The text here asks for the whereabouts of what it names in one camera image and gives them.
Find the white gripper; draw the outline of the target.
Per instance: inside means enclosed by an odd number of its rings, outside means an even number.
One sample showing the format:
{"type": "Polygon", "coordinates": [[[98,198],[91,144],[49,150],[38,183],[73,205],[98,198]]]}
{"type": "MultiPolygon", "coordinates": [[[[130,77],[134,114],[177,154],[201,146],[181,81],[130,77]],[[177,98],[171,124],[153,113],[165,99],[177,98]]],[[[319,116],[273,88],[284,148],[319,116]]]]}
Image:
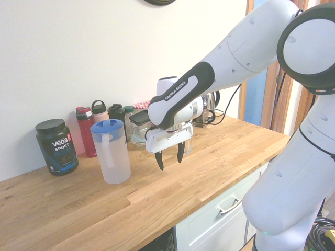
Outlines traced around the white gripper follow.
{"type": "Polygon", "coordinates": [[[185,142],[191,139],[193,135],[193,126],[191,123],[182,125],[174,132],[168,132],[162,129],[150,130],[146,135],[146,150],[149,153],[155,153],[156,162],[161,171],[164,171],[164,163],[162,160],[162,150],[178,146],[177,161],[182,162],[185,150],[185,142]]]}

